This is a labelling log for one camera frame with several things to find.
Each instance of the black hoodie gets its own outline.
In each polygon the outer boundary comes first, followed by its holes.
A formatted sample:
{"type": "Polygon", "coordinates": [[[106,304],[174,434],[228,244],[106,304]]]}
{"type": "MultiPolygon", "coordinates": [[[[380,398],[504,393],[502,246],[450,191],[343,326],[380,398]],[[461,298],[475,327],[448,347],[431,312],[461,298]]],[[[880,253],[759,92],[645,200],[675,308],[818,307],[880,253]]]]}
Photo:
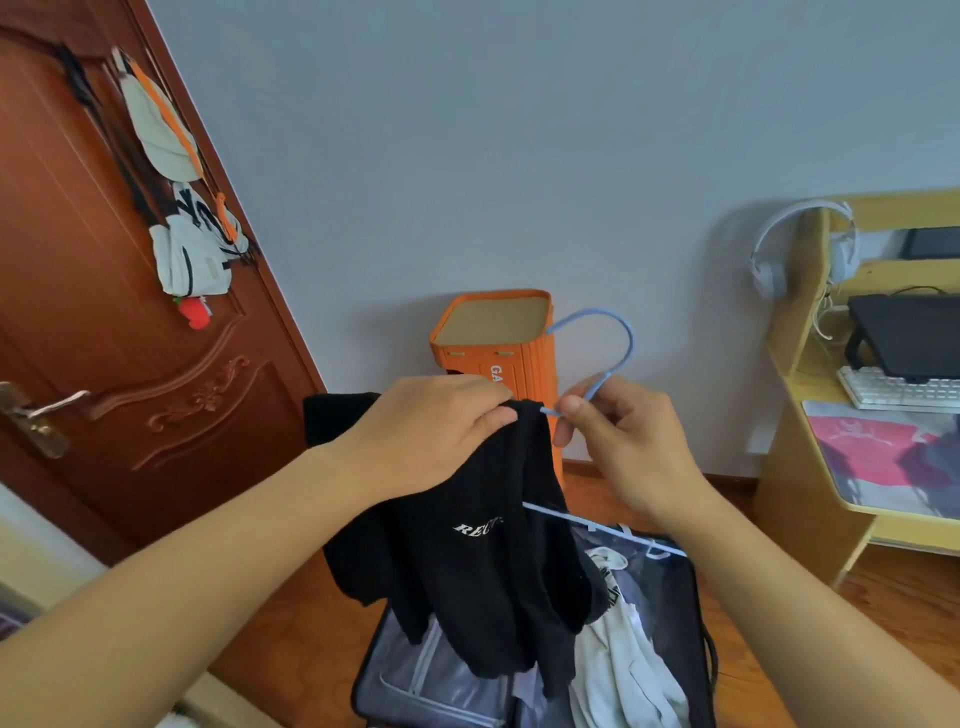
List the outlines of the black hoodie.
{"type": "MultiPolygon", "coordinates": [[[[375,394],[317,395],[303,402],[308,446],[349,429],[375,394]]],[[[573,678],[573,641],[607,607],[607,587],[576,546],[569,524],[522,501],[566,512],[540,403],[512,401],[517,422],[500,429],[451,478],[375,505],[324,547],[346,595],[390,599],[419,643],[431,613],[478,677],[540,666],[547,697],[573,678]]]]}

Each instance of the orange storage box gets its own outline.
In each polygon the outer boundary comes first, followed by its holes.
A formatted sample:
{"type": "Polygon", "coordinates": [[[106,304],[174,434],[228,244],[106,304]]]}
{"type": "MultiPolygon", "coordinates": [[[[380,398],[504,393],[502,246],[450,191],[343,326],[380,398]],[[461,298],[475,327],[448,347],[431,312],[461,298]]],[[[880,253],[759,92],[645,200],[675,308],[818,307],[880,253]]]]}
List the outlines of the orange storage box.
{"type": "MultiPolygon", "coordinates": [[[[523,289],[458,296],[430,334],[437,364],[449,374],[473,374],[502,382],[518,400],[557,401],[553,301],[546,291],[523,289]]],[[[550,419],[550,432],[556,421],[550,419]]],[[[563,452],[553,450],[563,484],[563,452]]]]}

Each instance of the door handle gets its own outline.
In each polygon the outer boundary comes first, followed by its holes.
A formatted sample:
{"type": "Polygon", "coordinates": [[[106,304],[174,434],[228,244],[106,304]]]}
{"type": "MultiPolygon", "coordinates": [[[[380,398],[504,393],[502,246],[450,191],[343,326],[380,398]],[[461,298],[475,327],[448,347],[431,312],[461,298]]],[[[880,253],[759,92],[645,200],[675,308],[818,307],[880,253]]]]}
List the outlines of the door handle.
{"type": "Polygon", "coordinates": [[[77,400],[82,400],[84,397],[89,397],[90,393],[85,389],[80,390],[79,392],[74,392],[69,397],[64,397],[60,401],[51,402],[37,409],[31,409],[30,407],[14,407],[12,409],[14,415],[19,415],[20,417],[26,417],[28,420],[35,420],[38,417],[43,417],[44,415],[49,415],[51,412],[56,412],[58,409],[63,409],[67,405],[73,404],[77,400]]]}
{"type": "Polygon", "coordinates": [[[70,450],[70,441],[50,422],[46,415],[89,396],[82,389],[69,397],[42,407],[31,407],[30,400],[12,382],[0,381],[0,415],[10,420],[46,457],[63,457],[70,450]]]}

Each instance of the blue plastic hanger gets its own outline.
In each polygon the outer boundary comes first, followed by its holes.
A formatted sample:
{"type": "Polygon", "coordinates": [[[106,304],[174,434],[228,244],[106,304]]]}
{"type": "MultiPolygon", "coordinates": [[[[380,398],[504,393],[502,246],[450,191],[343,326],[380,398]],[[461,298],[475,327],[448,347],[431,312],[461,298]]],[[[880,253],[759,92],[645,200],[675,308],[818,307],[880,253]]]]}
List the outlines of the blue plastic hanger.
{"type": "Polygon", "coordinates": [[[537,513],[543,513],[545,516],[553,516],[554,518],[564,519],[565,521],[572,521],[574,523],[579,523],[580,525],[585,525],[591,531],[603,531],[604,533],[609,533],[612,536],[616,536],[618,539],[633,541],[635,544],[643,544],[644,546],[647,546],[646,557],[648,559],[659,561],[660,559],[665,559],[670,554],[686,556],[686,552],[681,551],[678,548],[668,546],[667,544],[661,544],[660,542],[652,539],[644,539],[640,536],[635,536],[626,526],[621,526],[623,530],[617,531],[609,526],[588,521],[587,519],[582,519],[579,516],[571,516],[569,513],[561,513],[560,511],[554,511],[550,508],[544,508],[541,505],[534,505],[533,503],[528,503],[525,500],[523,501],[523,507],[531,511],[536,511],[537,513]]]}
{"type": "MultiPolygon", "coordinates": [[[[547,327],[547,330],[546,330],[547,334],[552,334],[558,328],[565,327],[571,321],[576,321],[577,319],[582,318],[584,316],[594,316],[594,315],[610,316],[611,318],[616,319],[620,323],[620,325],[627,330],[627,339],[628,339],[627,353],[624,354],[623,358],[620,359],[620,361],[618,361],[614,366],[610,367],[606,372],[604,372],[600,376],[600,378],[598,378],[595,382],[593,382],[590,385],[589,389],[587,389],[587,391],[584,393],[585,400],[592,400],[593,396],[597,393],[597,390],[599,390],[600,387],[603,386],[603,383],[607,381],[607,379],[609,379],[612,375],[616,374],[616,372],[618,372],[620,368],[627,363],[630,357],[634,355],[633,327],[630,326],[630,322],[628,322],[625,318],[623,318],[623,316],[621,316],[618,313],[615,313],[614,311],[610,311],[607,308],[581,308],[579,311],[575,313],[571,313],[565,319],[561,319],[553,326],[547,327]]],[[[549,415],[550,417],[563,416],[560,412],[558,412],[555,409],[551,409],[550,407],[541,407],[540,412],[542,412],[544,415],[549,415]]]]}

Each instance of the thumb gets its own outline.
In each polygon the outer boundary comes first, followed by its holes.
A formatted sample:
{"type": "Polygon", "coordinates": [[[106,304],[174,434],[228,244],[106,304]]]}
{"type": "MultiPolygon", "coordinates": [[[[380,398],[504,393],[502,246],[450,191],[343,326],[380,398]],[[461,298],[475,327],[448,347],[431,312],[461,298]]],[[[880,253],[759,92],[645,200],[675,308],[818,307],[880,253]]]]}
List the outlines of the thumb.
{"type": "Polygon", "coordinates": [[[560,400],[558,407],[564,417],[584,433],[588,443],[591,440],[607,442],[617,434],[616,427],[606,415],[582,397],[568,395],[560,400]]]}
{"type": "Polygon", "coordinates": [[[464,444],[470,448],[470,452],[473,452],[500,427],[515,422],[516,410],[511,407],[495,407],[473,423],[473,427],[464,438],[464,444]]]}

